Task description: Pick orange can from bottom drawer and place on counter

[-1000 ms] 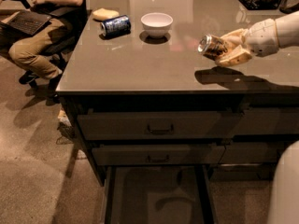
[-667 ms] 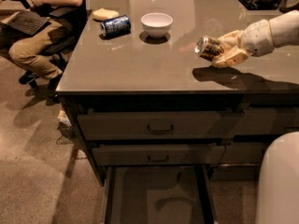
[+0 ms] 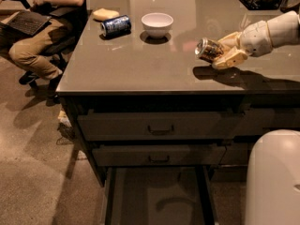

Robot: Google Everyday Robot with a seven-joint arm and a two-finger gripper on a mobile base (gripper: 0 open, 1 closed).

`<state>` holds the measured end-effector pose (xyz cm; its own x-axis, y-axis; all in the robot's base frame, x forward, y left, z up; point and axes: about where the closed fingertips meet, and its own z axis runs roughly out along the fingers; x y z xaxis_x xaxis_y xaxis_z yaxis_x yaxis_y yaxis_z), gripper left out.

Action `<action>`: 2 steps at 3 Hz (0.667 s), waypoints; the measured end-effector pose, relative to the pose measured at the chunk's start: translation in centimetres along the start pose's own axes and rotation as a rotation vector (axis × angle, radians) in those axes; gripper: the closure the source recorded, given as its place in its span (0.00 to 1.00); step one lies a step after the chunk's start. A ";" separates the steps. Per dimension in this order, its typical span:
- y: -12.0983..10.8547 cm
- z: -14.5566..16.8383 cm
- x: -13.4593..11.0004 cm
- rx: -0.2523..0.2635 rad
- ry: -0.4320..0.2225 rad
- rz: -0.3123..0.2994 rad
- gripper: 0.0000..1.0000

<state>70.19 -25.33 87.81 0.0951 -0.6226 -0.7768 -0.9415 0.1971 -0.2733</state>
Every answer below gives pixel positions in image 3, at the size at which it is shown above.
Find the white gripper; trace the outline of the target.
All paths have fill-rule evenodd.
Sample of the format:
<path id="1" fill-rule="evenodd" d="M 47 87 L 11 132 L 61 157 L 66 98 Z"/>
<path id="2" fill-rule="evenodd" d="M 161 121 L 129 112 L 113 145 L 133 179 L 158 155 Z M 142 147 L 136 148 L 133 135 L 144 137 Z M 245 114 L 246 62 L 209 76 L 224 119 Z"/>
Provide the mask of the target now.
<path id="1" fill-rule="evenodd" d="M 236 67 L 247 60 L 248 55 L 259 57 L 273 50 L 266 21 L 251 24 L 242 33 L 230 33 L 218 42 L 228 50 L 212 63 L 218 70 Z"/>

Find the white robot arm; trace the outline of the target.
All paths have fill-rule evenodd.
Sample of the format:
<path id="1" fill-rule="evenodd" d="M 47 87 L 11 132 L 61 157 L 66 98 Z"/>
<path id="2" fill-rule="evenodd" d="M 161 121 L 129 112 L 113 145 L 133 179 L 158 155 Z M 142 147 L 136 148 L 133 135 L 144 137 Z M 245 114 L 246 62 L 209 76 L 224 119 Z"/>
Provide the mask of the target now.
<path id="1" fill-rule="evenodd" d="M 296 44 L 299 15 L 289 11 L 223 37 L 215 69 L 235 67 L 248 57 Z M 256 141 L 247 167 L 245 225 L 300 225 L 300 132 L 280 129 Z"/>

